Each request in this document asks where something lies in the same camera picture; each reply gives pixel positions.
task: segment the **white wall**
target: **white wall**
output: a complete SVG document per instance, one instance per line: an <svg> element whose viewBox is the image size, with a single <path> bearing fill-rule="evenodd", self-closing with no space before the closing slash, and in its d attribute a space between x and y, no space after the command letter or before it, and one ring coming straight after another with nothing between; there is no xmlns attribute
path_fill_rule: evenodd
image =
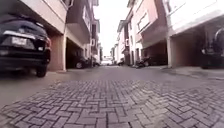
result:
<svg viewBox="0 0 224 128"><path fill-rule="evenodd" d="M59 32L64 33L67 8L61 0L20 0Z"/></svg>
<svg viewBox="0 0 224 128"><path fill-rule="evenodd" d="M168 14L170 34L177 34L224 14L223 0L170 0L176 9Z"/></svg>

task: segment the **window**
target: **window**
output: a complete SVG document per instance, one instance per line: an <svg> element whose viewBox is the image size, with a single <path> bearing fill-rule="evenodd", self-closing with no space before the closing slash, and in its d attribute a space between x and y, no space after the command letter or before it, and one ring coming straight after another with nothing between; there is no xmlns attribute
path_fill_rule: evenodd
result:
<svg viewBox="0 0 224 128"><path fill-rule="evenodd" d="M86 10L86 6L84 6L83 8L83 15L82 18L84 19L86 26L88 27L88 29L90 30L91 24L90 24L90 18L89 18L89 14Z"/></svg>
<svg viewBox="0 0 224 128"><path fill-rule="evenodd" d="M138 31L141 31L149 22L149 16L146 12L137 24Z"/></svg>

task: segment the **building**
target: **building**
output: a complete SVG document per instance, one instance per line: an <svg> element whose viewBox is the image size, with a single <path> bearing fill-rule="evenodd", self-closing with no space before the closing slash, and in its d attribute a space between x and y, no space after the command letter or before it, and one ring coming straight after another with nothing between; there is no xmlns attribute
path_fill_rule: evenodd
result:
<svg viewBox="0 0 224 128"><path fill-rule="evenodd" d="M166 0L169 66L198 66L201 48L224 27L223 0Z"/></svg>
<svg viewBox="0 0 224 128"><path fill-rule="evenodd" d="M224 26L223 3L223 0L129 0L130 12L119 24L118 45L124 49L123 42L129 42L131 64L153 57L157 65L162 62L169 67L199 66L203 63L201 49Z"/></svg>
<svg viewBox="0 0 224 128"><path fill-rule="evenodd" d="M117 38L120 52L119 59L124 59L125 64L130 65L129 30L126 20L120 21L117 32L119 33Z"/></svg>
<svg viewBox="0 0 224 128"><path fill-rule="evenodd" d="M98 0L2 0L0 12L20 12L42 23L52 41L49 69L66 70L69 55L87 55L93 6L98 4Z"/></svg>
<svg viewBox="0 0 224 128"><path fill-rule="evenodd" d="M91 43L91 56L96 62L100 62L99 58L99 33L100 33L100 21L94 20L92 24L92 43Z"/></svg>
<svg viewBox="0 0 224 128"><path fill-rule="evenodd" d="M129 51L125 59L129 58L131 65L145 57L167 62L168 28L163 1L129 0L127 7L130 11L118 27L118 32L124 31L125 51Z"/></svg>

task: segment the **tire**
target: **tire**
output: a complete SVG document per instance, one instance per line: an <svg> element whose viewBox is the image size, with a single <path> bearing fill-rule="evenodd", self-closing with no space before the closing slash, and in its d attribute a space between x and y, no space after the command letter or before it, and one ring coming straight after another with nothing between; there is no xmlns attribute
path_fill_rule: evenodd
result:
<svg viewBox="0 0 224 128"><path fill-rule="evenodd" d="M149 67L149 62L144 62L145 67Z"/></svg>
<svg viewBox="0 0 224 128"><path fill-rule="evenodd" d="M75 64L75 68L82 69L83 68L83 64L81 62L78 62L78 63Z"/></svg>
<svg viewBox="0 0 224 128"><path fill-rule="evenodd" d="M47 74L47 67L43 66L43 67L38 67L36 68L36 76L39 78L43 78L45 77Z"/></svg>

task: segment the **brick paving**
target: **brick paving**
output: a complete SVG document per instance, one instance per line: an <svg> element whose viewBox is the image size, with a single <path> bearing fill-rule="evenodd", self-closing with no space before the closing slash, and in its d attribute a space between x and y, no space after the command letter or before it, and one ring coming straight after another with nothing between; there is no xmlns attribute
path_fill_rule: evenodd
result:
<svg viewBox="0 0 224 128"><path fill-rule="evenodd" d="M222 81L99 68L0 111L2 128L224 128Z"/></svg>

